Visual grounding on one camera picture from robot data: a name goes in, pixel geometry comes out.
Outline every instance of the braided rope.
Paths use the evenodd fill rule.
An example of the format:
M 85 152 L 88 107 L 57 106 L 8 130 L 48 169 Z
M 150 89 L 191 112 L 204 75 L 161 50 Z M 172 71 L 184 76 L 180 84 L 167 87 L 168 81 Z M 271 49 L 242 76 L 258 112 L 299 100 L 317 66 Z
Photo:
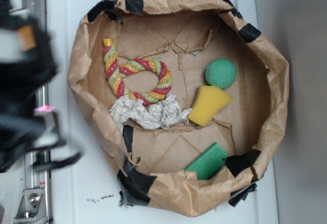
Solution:
M 118 64 L 118 52 L 111 38 L 103 39 L 103 54 L 105 61 L 106 77 L 113 93 L 121 97 L 129 96 L 131 99 L 142 99 L 143 105 L 147 106 L 166 98 L 166 94 L 171 90 L 173 82 L 172 74 L 166 64 L 155 58 L 137 58 L 121 65 Z M 133 92 L 128 89 L 123 78 L 140 71 L 152 71 L 159 76 L 159 83 L 155 89 L 150 92 Z

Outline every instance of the green block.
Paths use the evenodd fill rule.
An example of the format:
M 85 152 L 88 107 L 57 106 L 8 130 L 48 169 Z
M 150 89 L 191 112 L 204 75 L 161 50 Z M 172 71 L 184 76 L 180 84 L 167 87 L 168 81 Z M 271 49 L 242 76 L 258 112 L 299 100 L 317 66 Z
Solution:
M 209 180 L 225 165 L 223 159 L 227 157 L 228 154 L 215 142 L 186 167 L 185 171 L 196 171 L 198 180 Z

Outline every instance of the green ball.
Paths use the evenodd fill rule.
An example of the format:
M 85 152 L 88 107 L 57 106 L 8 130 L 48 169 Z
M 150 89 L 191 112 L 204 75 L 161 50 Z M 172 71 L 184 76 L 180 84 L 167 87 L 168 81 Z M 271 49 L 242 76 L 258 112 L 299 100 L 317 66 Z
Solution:
M 236 66 L 227 59 L 216 59 L 205 69 L 205 80 L 209 85 L 226 89 L 231 86 L 236 79 Z

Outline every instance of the paper bag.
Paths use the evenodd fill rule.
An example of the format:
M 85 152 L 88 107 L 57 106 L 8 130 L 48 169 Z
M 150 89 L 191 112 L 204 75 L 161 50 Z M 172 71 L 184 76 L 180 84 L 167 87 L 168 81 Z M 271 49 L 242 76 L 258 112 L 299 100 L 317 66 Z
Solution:
M 165 62 L 183 109 L 206 85 L 205 67 L 217 58 L 232 60 L 238 75 L 225 91 L 233 102 L 206 127 L 180 123 L 146 131 L 128 121 L 122 134 L 109 113 L 117 97 L 105 77 L 105 37 L 113 38 L 121 63 Z M 130 204 L 201 215 L 262 178 L 285 133 L 289 64 L 229 0 L 103 0 L 80 22 L 68 81 Z M 142 72 L 125 84 L 144 91 L 156 82 Z M 211 179 L 199 181 L 184 168 L 214 142 L 229 157 Z

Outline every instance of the screw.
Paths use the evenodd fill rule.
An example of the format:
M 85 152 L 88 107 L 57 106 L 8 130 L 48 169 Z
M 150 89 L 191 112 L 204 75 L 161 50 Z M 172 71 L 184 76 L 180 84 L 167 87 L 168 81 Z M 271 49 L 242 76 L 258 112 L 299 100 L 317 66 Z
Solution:
M 29 196 L 29 201 L 31 203 L 31 205 L 33 206 L 36 206 L 40 203 L 41 201 L 41 198 L 39 195 L 37 195 L 36 193 L 32 193 L 30 196 Z
M 31 214 L 32 214 L 31 211 L 26 211 L 26 212 L 24 212 L 23 217 L 24 218 L 30 218 L 31 217 Z

